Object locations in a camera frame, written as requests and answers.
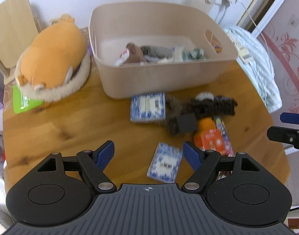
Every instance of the patterned tablecloth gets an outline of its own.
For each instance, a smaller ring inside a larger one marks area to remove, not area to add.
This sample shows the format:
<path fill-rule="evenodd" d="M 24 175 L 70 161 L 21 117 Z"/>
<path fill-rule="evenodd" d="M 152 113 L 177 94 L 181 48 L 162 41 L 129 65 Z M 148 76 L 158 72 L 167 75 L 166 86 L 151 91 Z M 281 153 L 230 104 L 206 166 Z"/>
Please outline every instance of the patterned tablecloth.
<path fill-rule="evenodd" d="M 86 38 L 87 47 L 89 49 L 91 49 L 88 27 L 81 29 L 81 31 L 82 31 L 84 37 Z M 95 63 L 92 52 L 90 52 L 90 54 L 91 54 L 91 73 L 92 73 L 92 71 L 94 71 L 97 68 L 97 66 L 96 66 L 96 63 Z M 4 100 L 3 100 L 3 103 L 4 103 L 3 111 L 6 111 L 10 107 L 12 107 L 12 88 L 13 88 L 14 84 L 16 84 L 16 82 L 13 80 L 9 84 L 5 85 Z"/>

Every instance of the orange bottle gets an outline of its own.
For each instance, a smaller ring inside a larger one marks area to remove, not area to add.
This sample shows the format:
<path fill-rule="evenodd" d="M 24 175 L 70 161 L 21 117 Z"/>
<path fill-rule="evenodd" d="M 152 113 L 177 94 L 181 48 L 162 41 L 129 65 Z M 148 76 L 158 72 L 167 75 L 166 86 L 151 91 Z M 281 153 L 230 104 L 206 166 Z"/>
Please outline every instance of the orange bottle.
<path fill-rule="evenodd" d="M 198 121 L 198 131 L 193 137 L 193 142 L 201 150 L 212 149 L 226 155 L 221 132 L 210 117 Z"/>

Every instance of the beige plush trim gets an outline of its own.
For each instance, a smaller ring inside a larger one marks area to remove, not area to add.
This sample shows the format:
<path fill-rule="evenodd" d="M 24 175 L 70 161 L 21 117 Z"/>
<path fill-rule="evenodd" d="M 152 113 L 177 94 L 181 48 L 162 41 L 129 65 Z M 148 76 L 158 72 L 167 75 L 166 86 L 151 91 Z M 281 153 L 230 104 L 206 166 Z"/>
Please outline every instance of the beige plush trim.
<path fill-rule="evenodd" d="M 21 60 L 27 50 L 28 48 L 21 54 L 16 65 L 16 70 L 14 72 L 14 75 L 19 90 L 24 96 L 27 96 L 30 99 L 43 100 L 45 102 L 59 101 L 62 98 L 67 97 L 75 93 L 76 91 L 78 91 L 84 85 L 87 78 L 89 77 L 91 60 L 90 60 L 90 53 L 89 51 L 87 51 L 86 55 L 84 56 L 81 62 L 77 74 L 67 84 L 56 88 L 41 89 L 39 91 L 35 91 L 32 85 L 30 84 L 19 86 L 17 77 L 21 74 L 20 73 Z"/>

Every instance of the gray ribbed panel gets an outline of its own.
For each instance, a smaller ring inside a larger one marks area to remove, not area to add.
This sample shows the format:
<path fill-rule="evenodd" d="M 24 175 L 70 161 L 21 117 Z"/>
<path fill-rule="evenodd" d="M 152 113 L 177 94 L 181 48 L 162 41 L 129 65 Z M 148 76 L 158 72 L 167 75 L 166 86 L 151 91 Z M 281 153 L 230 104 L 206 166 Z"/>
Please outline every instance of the gray ribbed panel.
<path fill-rule="evenodd" d="M 80 218 L 58 227 L 35 228 L 17 223 L 6 235 L 285 235 L 285 225 L 243 228 L 214 215 L 197 194 L 175 184 L 124 184 L 113 194 L 97 197 Z"/>

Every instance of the light blue cloth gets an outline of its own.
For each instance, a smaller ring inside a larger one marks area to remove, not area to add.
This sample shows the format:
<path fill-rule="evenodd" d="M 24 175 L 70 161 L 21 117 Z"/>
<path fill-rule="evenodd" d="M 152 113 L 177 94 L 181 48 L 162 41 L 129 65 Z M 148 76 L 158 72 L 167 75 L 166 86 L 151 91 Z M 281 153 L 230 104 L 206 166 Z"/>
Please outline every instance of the light blue cloth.
<path fill-rule="evenodd" d="M 280 109 L 282 107 L 280 91 L 274 81 L 273 65 L 269 64 L 265 48 L 248 31 L 239 26 L 229 26 L 223 30 L 231 33 L 253 56 L 248 64 L 244 64 L 240 57 L 236 60 L 256 88 L 268 112 L 273 113 Z"/>

